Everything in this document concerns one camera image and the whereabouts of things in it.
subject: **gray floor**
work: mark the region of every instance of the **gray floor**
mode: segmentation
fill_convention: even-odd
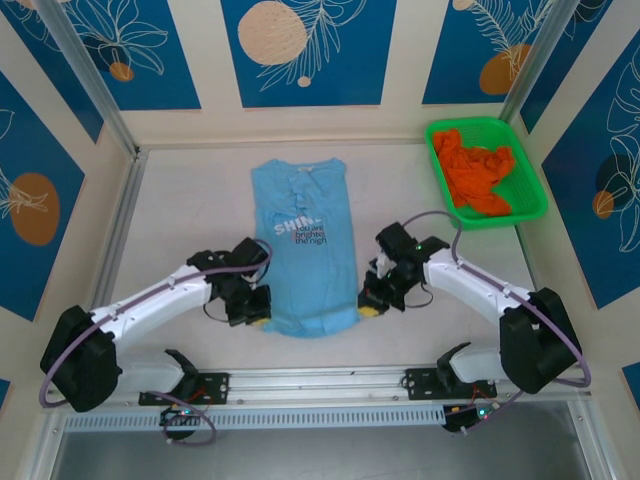
[[[590,478],[564,405],[514,405],[469,434],[441,427],[219,432],[210,447],[156,433],[75,433],[55,480],[577,480]]]

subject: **white table surface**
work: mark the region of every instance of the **white table surface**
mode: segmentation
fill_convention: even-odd
[[[152,150],[115,283],[113,299],[126,298],[165,278],[200,250],[233,248],[255,230],[250,170],[279,158],[291,163],[337,157],[347,165],[359,282],[378,252],[375,236],[394,221],[443,209],[425,145],[274,144]],[[450,242],[454,229],[439,217],[408,227],[422,240]],[[514,228],[464,232],[461,255],[498,277],[532,287]],[[498,332],[479,314],[434,290],[427,308],[389,311],[340,334],[306,340],[230,328],[194,309],[153,331],[140,344],[177,348],[201,369],[389,366],[434,363],[467,340],[497,344]],[[425,298],[419,289],[407,303]],[[220,301],[209,311],[224,316]]]

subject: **light blue t-shirt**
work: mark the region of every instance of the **light blue t-shirt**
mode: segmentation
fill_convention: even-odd
[[[256,236],[273,247],[263,282],[271,287],[265,331],[322,337],[358,322],[353,226],[345,165],[337,158],[251,172]]]

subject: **orange towel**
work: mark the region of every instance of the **orange towel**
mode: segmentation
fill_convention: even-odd
[[[456,129],[435,133],[433,146],[456,207],[471,205],[492,216],[511,213],[506,200],[491,191],[513,170],[511,148],[498,147],[495,153],[485,148],[465,148]]]

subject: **green basket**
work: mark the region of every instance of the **green basket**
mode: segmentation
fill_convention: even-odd
[[[513,171],[502,179],[493,192],[511,205],[511,214],[492,217],[476,212],[469,206],[456,208],[449,193],[447,181],[433,147],[433,134],[456,128],[462,135],[465,147],[484,147],[495,151],[498,147],[511,147],[516,164]],[[539,218],[547,211],[547,197],[540,185],[527,155],[509,125],[493,117],[457,118],[434,122],[427,128],[425,139],[431,151],[431,163],[440,182],[444,201],[451,213],[460,219],[467,230],[476,228],[505,227]]]

